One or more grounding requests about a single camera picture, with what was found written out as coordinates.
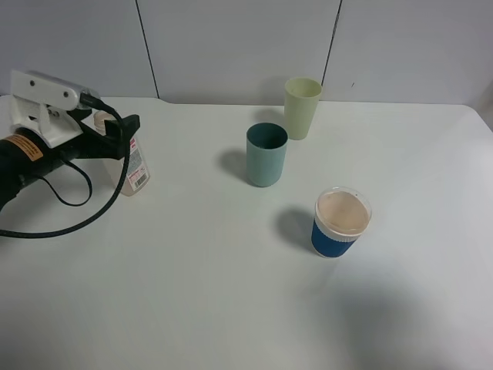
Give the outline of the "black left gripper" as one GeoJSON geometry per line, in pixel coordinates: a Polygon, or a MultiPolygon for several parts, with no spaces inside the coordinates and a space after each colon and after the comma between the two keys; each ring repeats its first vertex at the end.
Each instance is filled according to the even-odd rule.
{"type": "Polygon", "coordinates": [[[102,135],[80,120],[82,133],[55,148],[50,148],[36,133],[26,128],[16,129],[1,140],[1,205],[16,198],[20,190],[45,177],[73,159],[121,160],[129,148],[130,139],[140,128],[136,114],[120,121],[104,121],[102,135]]]}

